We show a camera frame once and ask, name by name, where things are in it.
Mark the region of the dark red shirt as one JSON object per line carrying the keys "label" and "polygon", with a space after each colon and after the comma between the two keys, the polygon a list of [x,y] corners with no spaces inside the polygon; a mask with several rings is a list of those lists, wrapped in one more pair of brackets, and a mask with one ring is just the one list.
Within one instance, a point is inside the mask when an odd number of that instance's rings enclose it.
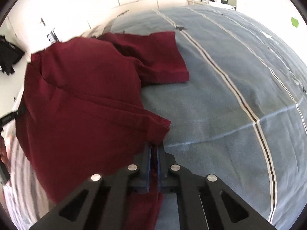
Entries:
{"label": "dark red shirt", "polygon": [[16,132],[49,199],[162,143],[171,122],[144,108],[141,90],[188,81],[173,31],[76,37],[33,54]]}

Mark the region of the grey white striped blanket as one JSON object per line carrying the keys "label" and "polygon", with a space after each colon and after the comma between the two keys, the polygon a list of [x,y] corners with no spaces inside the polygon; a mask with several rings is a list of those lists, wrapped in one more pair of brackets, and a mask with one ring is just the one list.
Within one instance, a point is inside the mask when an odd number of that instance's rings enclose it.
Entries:
{"label": "grey white striped blanket", "polygon": [[17,137],[8,136],[5,144],[9,156],[10,180],[3,191],[8,213],[17,229],[30,229],[54,204],[40,185]]}

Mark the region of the grey striped bed sheet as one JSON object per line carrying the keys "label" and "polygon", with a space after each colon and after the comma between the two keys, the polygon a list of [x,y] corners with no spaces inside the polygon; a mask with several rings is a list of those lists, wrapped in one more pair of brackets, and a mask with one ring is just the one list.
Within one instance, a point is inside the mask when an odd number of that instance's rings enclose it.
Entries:
{"label": "grey striped bed sheet", "polygon": [[290,229],[306,205],[306,65],[295,52],[238,12],[200,5],[122,15],[111,31],[175,31],[190,80],[142,90],[144,107],[171,121],[165,150]]}

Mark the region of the black hanging garment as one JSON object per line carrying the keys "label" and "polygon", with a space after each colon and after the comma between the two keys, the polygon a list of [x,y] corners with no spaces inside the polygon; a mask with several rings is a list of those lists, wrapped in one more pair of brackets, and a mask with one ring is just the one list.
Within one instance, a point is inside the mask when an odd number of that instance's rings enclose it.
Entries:
{"label": "black hanging garment", "polygon": [[14,74],[13,66],[21,60],[25,52],[18,46],[8,42],[4,35],[1,35],[0,44],[1,71],[7,75]]}

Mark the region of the cluttered side table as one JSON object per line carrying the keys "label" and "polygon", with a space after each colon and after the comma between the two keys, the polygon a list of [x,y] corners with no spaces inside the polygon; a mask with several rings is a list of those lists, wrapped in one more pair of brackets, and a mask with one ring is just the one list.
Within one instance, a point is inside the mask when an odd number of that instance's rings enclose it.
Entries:
{"label": "cluttered side table", "polygon": [[236,6],[230,5],[229,0],[187,0],[188,4],[208,5],[217,8],[236,10]]}

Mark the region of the green wall sticker lower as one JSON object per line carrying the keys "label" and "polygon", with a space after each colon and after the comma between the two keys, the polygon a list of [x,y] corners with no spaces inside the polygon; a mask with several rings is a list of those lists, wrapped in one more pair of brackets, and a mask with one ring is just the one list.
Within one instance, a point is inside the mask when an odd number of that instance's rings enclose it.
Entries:
{"label": "green wall sticker lower", "polygon": [[291,17],[291,23],[295,28],[299,26],[299,21],[295,19],[294,17]]}

